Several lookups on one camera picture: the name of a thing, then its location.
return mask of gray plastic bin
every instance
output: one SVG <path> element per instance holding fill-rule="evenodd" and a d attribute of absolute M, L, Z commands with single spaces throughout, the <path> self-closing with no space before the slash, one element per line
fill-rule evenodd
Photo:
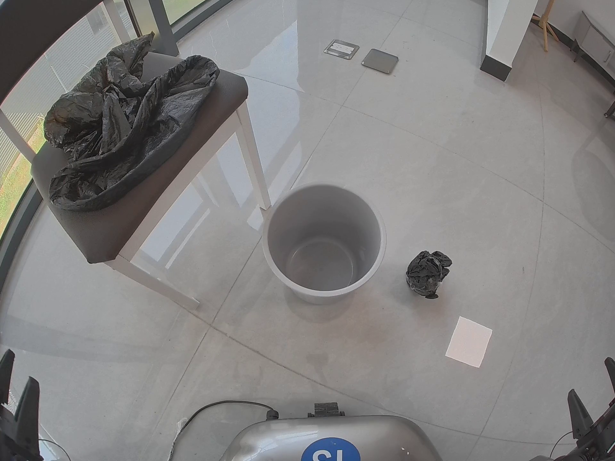
<path fill-rule="evenodd" d="M 348 189 L 303 185 L 270 210 L 263 229 L 265 259 L 275 276 L 309 303 L 341 299 L 382 262 L 382 218 Z"/>

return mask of black plastic bag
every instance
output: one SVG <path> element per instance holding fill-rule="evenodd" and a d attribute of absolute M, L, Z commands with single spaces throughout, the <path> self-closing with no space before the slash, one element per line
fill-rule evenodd
<path fill-rule="evenodd" d="M 68 165 L 50 183 L 54 205 L 90 211 L 115 203 L 190 134 L 218 67 L 209 58 L 192 56 L 141 82 L 153 37 L 113 48 L 47 113 L 45 138 L 68 155 Z"/>
<path fill-rule="evenodd" d="M 410 288 L 428 299 L 436 299 L 440 282 L 448 275 L 453 262 L 440 251 L 421 251 L 408 265 L 406 282 Z"/>

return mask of wooden coat rack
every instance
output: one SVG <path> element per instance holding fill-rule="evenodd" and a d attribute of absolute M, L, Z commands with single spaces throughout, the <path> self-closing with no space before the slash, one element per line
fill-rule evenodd
<path fill-rule="evenodd" d="M 547 32 L 549 32 L 549 34 L 551 34 L 551 36 L 553 36 L 557 42 L 560 42 L 559 38 L 557 37 L 548 22 L 549 14 L 551 13 L 551 8 L 553 7 L 554 3 L 555 0 L 549 0 L 549 4 L 547 4 L 547 8 L 542 14 L 542 17 L 538 17 L 537 15 L 532 16 L 532 20 L 537 20 L 538 26 L 542 29 L 542 35 L 544 36 L 544 50 L 546 52 L 549 51 L 549 46 L 547 45 Z"/>

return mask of cabinet door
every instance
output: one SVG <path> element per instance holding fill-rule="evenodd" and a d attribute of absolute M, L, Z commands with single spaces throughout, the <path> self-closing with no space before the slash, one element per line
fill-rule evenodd
<path fill-rule="evenodd" d="M 600 66 L 606 66 L 614 52 L 611 44 L 596 29 L 590 27 L 581 43 L 581 48 L 595 59 Z"/>

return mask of black cable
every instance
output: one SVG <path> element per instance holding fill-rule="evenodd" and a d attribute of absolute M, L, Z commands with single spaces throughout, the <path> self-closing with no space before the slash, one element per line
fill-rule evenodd
<path fill-rule="evenodd" d="M 223 401 L 216 401 L 215 403 L 210 403 L 210 404 L 206 404 L 205 406 L 202 406 L 201 408 L 199 408 L 196 412 L 194 412 L 192 414 L 192 416 L 186 421 L 186 423 L 180 428 L 179 432 L 177 433 L 177 435 L 175 436 L 175 439 L 173 439 L 173 444 L 171 444 L 171 452 L 168 453 L 168 458 L 167 461 L 171 461 L 171 458 L 173 457 L 173 451 L 175 450 L 175 444 L 177 443 L 177 439 L 179 439 L 180 434 L 186 430 L 186 427 L 188 426 L 188 424 L 190 422 L 192 422 L 192 420 L 194 420 L 194 418 L 196 417 L 196 415 L 198 415 L 199 413 L 201 413 L 203 410 L 210 408 L 212 406 L 216 406 L 219 404 L 225 404 L 225 403 L 240 403 L 240 404 L 254 404 L 256 406 L 262 406 L 263 408 L 267 408 L 269 411 L 267 411 L 267 419 L 269 419 L 269 412 L 273 413 L 273 417 L 271 418 L 276 418 L 277 419 L 277 411 L 275 411 L 271 406 L 269 406 L 268 404 L 264 404 L 264 403 L 257 403 L 256 401 L 243 401 L 243 400 L 223 400 Z"/>
<path fill-rule="evenodd" d="M 571 430 L 570 432 L 566 432 L 566 433 L 565 433 L 562 437 L 560 437 L 560 438 L 557 440 L 557 442 L 556 442 L 556 443 L 555 443 L 555 445 L 553 446 L 553 449 L 551 449 L 551 454 L 549 454 L 549 457 L 553 456 L 553 451 L 554 451 L 554 450 L 555 450 L 555 448 L 557 447 L 557 444 L 559 444 L 559 443 L 560 443 L 560 441 L 561 441 L 562 439 L 564 439 L 564 437 L 565 437 L 566 435 L 568 435 L 568 434 L 572 434 L 572 433 L 573 433 L 573 431 L 572 431 L 572 430 Z"/>
<path fill-rule="evenodd" d="M 49 439 L 39 439 L 39 442 L 43 441 L 43 442 L 50 442 L 51 444 L 55 444 L 56 446 L 58 446 L 61 450 L 64 451 L 64 454 L 66 454 L 66 457 L 68 458 L 68 461 L 71 461 L 71 457 L 68 455 L 68 453 L 66 452 L 66 449 L 64 449 L 61 445 L 59 445 L 57 442 L 55 441 L 50 441 Z"/>

